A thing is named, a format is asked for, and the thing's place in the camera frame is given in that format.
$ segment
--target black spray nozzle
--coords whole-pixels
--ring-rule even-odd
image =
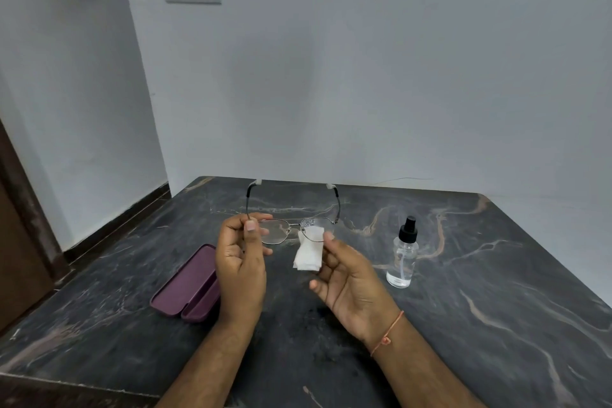
[[[406,224],[400,227],[400,233],[398,237],[402,242],[407,244],[413,244],[417,242],[417,234],[419,233],[416,228],[417,219],[414,216],[406,218]]]

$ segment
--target orange thread bracelet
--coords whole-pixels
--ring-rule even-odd
[[[397,318],[395,318],[395,321],[393,321],[393,324],[391,325],[391,327],[389,327],[389,329],[387,330],[387,332],[384,334],[384,336],[382,336],[382,339],[380,342],[378,342],[378,345],[376,347],[374,347],[374,350],[372,350],[372,352],[370,353],[370,356],[374,356],[374,352],[376,350],[378,350],[378,347],[380,347],[381,345],[389,345],[391,343],[391,339],[389,339],[389,333],[391,332],[391,329],[393,329],[393,327],[397,324],[397,322],[400,320],[400,318],[402,317],[402,315],[404,314],[404,311],[402,310],[399,314],[399,316]]]

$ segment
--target marble table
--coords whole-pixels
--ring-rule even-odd
[[[250,180],[199,178],[107,250],[0,341],[0,375],[155,400],[212,320],[149,307],[153,293],[220,223]],[[406,215],[417,218],[412,284],[389,291],[489,407],[612,406],[612,310],[486,197],[339,186],[336,235],[384,278]],[[325,185],[264,181],[254,210],[295,220],[331,213]],[[235,407],[396,407],[383,375],[291,268],[291,236],[266,259],[261,320],[231,391]]]

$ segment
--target white tissue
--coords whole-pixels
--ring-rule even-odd
[[[306,234],[311,239],[321,239],[323,241],[324,228],[319,226],[307,226]],[[300,240],[300,248],[297,249],[293,267],[298,271],[318,271],[321,269],[323,258],[323,242],[313,242],[308,239],[302,231],[297,233]]]

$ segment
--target white wall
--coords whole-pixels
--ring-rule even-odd
[[[67,249],[166,180],[128,1],[0,1],[0,119]]]
[[[130,0],[198,175],[612,203],[612,0]]]

